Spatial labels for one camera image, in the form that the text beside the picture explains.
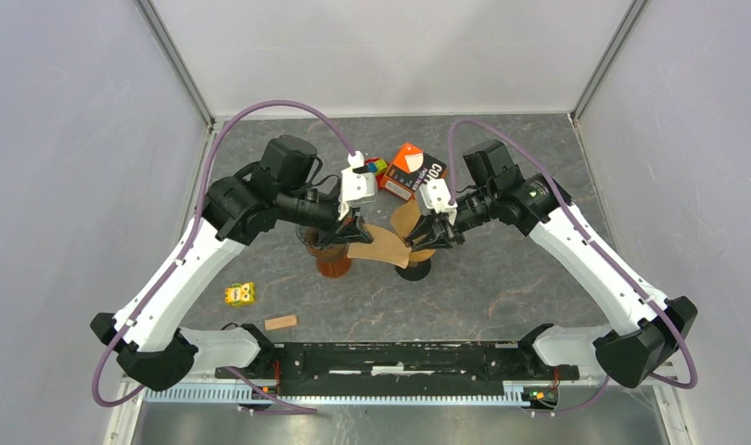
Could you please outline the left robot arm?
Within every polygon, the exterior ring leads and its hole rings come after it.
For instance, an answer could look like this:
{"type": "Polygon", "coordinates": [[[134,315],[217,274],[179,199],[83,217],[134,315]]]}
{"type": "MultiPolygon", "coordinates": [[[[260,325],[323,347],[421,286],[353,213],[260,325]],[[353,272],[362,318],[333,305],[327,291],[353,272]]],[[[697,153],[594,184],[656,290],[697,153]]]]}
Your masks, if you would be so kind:
{"type": "Polygon", "coordinates": [[[267,375],[274,354],[255,329],[193,330],[180,323],[219,271],[279,222],[314,230],[321,248],[372,243],[359,207],[375,195],[376,178],[361,152],[349,155],[348,163],[333,191],[323,193],[312,184],[323,165],[317,149],[281,135],[268,142],[260,160],[213,182],[202,211],[147,285],[125,307],[101,312],[90,324],[116,352],[122,371],[154,391],[225,366],[267,375]]]}

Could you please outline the dark smoky glass dripper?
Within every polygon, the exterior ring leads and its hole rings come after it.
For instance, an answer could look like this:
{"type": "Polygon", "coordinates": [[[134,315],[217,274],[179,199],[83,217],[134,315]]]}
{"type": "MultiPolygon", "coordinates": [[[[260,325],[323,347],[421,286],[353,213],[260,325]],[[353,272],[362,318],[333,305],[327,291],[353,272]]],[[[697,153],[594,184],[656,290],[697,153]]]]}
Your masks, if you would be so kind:
{"type": "Polygon", "coordinates": [[[318,228],[297,225],[296,236],[307,248],[322,249],[326,247],[326,244],[324,243],[325,232],[318,228]]]}

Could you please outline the orange filter box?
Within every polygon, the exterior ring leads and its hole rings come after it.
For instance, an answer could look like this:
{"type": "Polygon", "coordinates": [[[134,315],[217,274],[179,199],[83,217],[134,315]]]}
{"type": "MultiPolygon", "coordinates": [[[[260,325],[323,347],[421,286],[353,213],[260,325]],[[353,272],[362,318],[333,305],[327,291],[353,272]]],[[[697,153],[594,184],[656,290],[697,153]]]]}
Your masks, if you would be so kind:
{"type": "Polygon", "coordinates": [[[430,179],[444,179],[446,171],[445,162],[418,146],[405,143],[388,165],[385,191],[403,201],[409,201],[414,198],[414,193],[421,184],[430,179]]]}

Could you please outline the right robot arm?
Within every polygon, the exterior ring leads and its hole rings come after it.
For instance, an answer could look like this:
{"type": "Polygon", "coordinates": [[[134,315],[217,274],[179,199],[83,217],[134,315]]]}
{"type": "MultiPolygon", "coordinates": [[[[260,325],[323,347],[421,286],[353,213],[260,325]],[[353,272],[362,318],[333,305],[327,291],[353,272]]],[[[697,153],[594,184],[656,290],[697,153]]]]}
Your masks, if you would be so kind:
{"type": "Polygon", "coordinates": [[[670,299],[636,273],[595,233],[570,195],[552,178],[525,177],[506,145],[490,140],[469,149],[464,161],[471,191],[452,197],[447,183],[418,186],[418,222],[408,234],[415,250],[452,248],[465,232],[486,223],[514,226],[552,255],[592,297],[606,324],[542,327],[517,354],[520,371],[541,378],[558,365],[597,366],[625,388],[638,387],[684,343],[698,310],[686,297],[670,299]]]}

